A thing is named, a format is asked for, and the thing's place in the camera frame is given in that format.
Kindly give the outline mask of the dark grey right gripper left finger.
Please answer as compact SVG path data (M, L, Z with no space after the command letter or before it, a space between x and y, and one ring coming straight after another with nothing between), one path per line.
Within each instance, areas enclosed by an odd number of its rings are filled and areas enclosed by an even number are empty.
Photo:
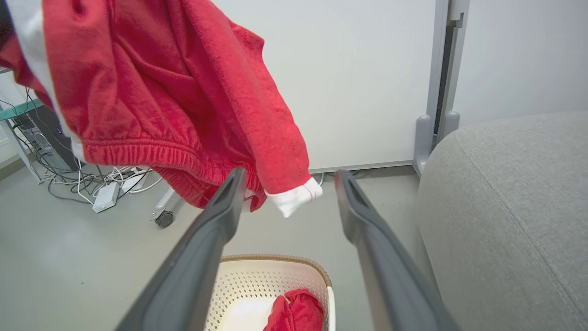
M235 168L121 320L118 331L202 331L222 251L237 231L246 170Z

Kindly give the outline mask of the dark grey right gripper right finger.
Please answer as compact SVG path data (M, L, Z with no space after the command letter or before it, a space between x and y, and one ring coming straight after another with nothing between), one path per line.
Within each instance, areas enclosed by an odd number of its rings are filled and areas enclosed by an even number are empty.
M357 250L377 331L459 331L441 298L351 172L335 173L346 238Z

